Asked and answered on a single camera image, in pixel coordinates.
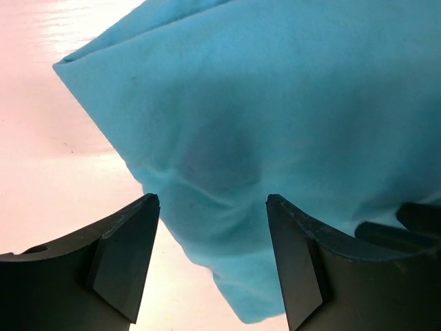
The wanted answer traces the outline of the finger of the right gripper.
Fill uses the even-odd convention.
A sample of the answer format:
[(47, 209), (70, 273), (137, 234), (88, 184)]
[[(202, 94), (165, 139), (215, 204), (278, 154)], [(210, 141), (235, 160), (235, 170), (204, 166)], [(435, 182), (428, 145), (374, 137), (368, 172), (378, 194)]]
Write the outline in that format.
[(440, 206), (405, 203), (396, 212), (396, 218), (412, 232), (432, 237), (440, 237), (441, 235)]
[(416, 232), (371, 222), (361, 223), (355, 238), (390, 250), (417, 254), (438, 246), (438, 240)]

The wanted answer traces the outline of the teal t shirt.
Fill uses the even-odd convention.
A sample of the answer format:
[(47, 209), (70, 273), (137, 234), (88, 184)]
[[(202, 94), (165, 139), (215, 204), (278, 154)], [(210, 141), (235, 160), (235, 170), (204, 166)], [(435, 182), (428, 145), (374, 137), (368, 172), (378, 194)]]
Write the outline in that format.
[(285, 311), (268, 195), (440, 203), (439, 1), (146, 1), (53, 68), (243, 323)]

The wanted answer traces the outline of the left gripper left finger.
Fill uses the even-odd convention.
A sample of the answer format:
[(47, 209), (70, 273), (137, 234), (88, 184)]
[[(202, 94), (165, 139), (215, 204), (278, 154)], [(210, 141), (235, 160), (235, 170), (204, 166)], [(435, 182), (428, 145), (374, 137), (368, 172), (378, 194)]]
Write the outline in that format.
[(128, 330), (158, 227), (146, 194), (118, 212), (21, 254), (1, 255), (1, 329)]

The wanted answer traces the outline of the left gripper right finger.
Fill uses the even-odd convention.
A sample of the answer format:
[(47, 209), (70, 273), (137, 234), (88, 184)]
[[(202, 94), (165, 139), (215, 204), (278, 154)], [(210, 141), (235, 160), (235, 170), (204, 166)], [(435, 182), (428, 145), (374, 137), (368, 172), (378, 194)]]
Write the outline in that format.
[(349, 236), (278, 194), (266, 206), (290, 330), (440, 329), (440, 237), (408, 254)]

